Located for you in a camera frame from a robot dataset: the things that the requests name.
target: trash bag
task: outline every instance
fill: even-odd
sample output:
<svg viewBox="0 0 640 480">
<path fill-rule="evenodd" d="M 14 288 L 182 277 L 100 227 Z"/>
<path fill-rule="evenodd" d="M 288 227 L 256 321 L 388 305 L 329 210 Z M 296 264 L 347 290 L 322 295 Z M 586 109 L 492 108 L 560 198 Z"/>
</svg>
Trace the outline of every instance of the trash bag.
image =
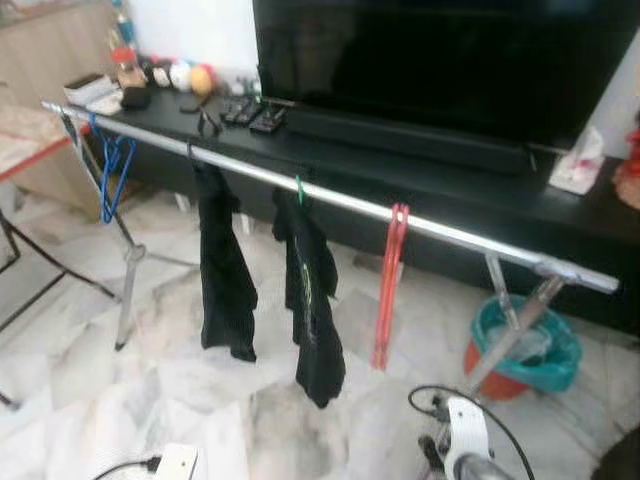
<svg viewBox="0 0 640 480">
<path fill-rule="evenodd" d="M 520 295 L 511 295 L 510 298 L 516 312 L 526 302 L 526 298 Z M 495 297 L 489 299 L 471 324 L 473 342 L 478 351 L 484 354 L 491 346 L 491 341 L 496 339 L 495 329 L 506 326 L 507 320 L 498 299 Z M 531 328 L 544 332 L 544 336 L 550 337 L 551 345 L 547 345 L 544 352 L 538 350 L 535 361 L 532 361 L 534 357 L 527 357 L 524 362 L 518 362 L 512 358 L 517 358 L 518 348 L 522 353 L 522 349 L 527 346 L 523 346 L 522 343 L 516 344 L 512 353 L 494 370 L 501 375 L 546 392 L 567 390 L 578 372 L 578 365 L 582 359 L 582 347 L 577 337 L 566 320 L 549 309 Z"/>
</svg>

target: black cable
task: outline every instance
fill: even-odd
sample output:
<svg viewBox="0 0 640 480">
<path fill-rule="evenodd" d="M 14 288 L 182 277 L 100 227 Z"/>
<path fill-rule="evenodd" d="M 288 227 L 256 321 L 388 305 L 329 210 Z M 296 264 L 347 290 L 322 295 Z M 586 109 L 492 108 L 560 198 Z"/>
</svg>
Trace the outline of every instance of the black cable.
<svg viewBox="0 0 640 480">
<path fill-rule="evenodd" d="M 513 433 L 511 433 L 511 430 L 509 430 L 507 426 L 504 423 L 502 423 L 502 421 L 498 417 L 496 417 L 493 413 L 491 413 L 491 410 L 489 410 L 484 405 L 481 405 L 480 403 L 476 402 L 469 395 L 459 392 L 455 388 L 445 387 L 444 385 L 421 385 L 417 388 L 414 388 L 409 394 L 409 404 L 418 412 L 424 413 L 425 415 L 429 415 L 431 417 L 437 418 L 433 410 L 425 410 L 423 408 L 420 408 L 413 401 L 413 397 L 415 396 L 415 394 L 422 390 L 442 390 L 445 392 L 449 392 L 452 395 L 456 395 L 458 397 L 462 397 L 466 400 L 469 400 L 476 407 L 480 408 L 489 418 L 491 418 L 491 420 L 493 420 L 502 429 L 502 431 L 507 435 L 507 437 L 509 437 L 509 440 L 511 440 L 511 443 L 513 444 L 514 448 L 518 452 L 518 455 L 520 456 L 520 460 L 522 461 L 522 465 L 524 466 L 524 469 L 527 471 L 527 476 L 529 477 L 529 480 L 535 480 L 535 476 L 533 475 L 533 470 L 531 470 L 531 465 L 529 464 L 529 460 L 527 459 L 527 456 L 524 454 L 524 450 L 522 450 L 522 447 L 516 440 L 516 437 L 513 435 Z"/>
<path fill-rule="evenodd" d="M 135 462 L 121 463 L 119 465 L 115 465 L 115 466 L 111 467 L 108 470 L 105 470 L 100 475 L 95 477 L 93 480 L 100 480 L 101 478 L 104 478 L 107 475 L 110 475 L 113 472 L 116 472 L 116 471 L 121 470 L 123 468 L 136 467 L 136 466 L 145 467 L 147 469 L 147 471 L 149 471 L 150 473 L 156 473 L 156 470 L 158 470 L 158 465 L 160 465 L 160 460 L 161 459 L 162 459 L 161 456 L 156 456 L 156 457 L 148 458 L 147 460 L 137 460 Z"/>
</svg>

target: tiled floor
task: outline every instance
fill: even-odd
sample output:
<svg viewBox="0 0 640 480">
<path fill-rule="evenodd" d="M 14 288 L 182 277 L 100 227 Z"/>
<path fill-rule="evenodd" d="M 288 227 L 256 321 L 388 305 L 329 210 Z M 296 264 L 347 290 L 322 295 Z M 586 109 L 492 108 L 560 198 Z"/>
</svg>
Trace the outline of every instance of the tiled floor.
<svg viewBox="0 0 640 480">
<path fill-rule="evenodd" d="M 125 217 L 149 248 L 198 261 L 197 217 L 180 213 L 171 195 L 136 198 Z M 89 224 L 35 196 L 25 197 L 14 220 L 58 258 L 121 290 L 124 245 L 115 226 Z M 376 372 L 368 360 L 379 274 L 356 266 L 357 252 L 333 245 L 340 283 L 332 302 L 347 378 L 340 398 L 320 411 L 294 379 L 297 350 L 283 305 L 283 246 L 268 225 L 237 235 L 260 295 L 257 364 L 200 348 L 197 270 L 143 263 L 136 328 L 119 353 L 112 348 L 118 306 L 65 279 L 0 334 L 0 387 L 23 402 L 18 412 L 0 411 L 3 480 L 88 480 L 170 441 L 198 446 L 196 480 L 418 477 L 416 440 L 434 426 L 410 409 L 406 395 L 421 383 L 460 384 L 470 319 L 489 293 L 405 269 L 389 367 Z M 52 273 L 27 256 L 2 275 L 0 315 Z M 529 392 L 493 405 L 538 479 L 588 478 L 599 456 L 640 423 L 634 340 L 580 321 L 574 327 L 585 358 L 568 392 Z M 498 463 L 522 478 L 508 441 L 491 430 Z M 119 478 L 145 475 L 131 471 Z"/>
</svg>

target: tv screen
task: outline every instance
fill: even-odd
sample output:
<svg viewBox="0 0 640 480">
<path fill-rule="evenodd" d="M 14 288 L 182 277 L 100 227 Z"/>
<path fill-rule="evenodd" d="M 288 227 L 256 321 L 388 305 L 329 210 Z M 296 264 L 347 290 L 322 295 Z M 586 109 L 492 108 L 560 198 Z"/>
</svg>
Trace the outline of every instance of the tv screen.
<svg viewBox="0 0 640 480">
<path fill-rule="evenodd" d="M 639 0 L 254 0 L 263 94 L 568 147 Z"/>
</svg>

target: black cloth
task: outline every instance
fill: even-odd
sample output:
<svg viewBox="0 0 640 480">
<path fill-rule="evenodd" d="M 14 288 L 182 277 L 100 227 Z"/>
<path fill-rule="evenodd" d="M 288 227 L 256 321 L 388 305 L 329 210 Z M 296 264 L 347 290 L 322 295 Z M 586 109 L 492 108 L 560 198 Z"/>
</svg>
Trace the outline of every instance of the black cloth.
<svg viewBox="0 0 640 480">
<path fill-rule="evenodd" d="M 340 394 L 345 375 L 328 299 L 335 294 L 338 273 L 324 234 L 297 199 L 276 190 L 274 202 L 273 235 L 287 242 L 285 306 L 293 311 L 293 341 L 300 346 L 296 380 L 324 408 Z"/>
<path fill-rule="evenodd" d="M 253 310 L 258 294 L 231 227 L 231 214 L 239 210 L 240 201 L 217 167 L 192 164 L 199 194 L 202 347 L 229 346 L 233 357 L 255 362 Z"/>
</svg>

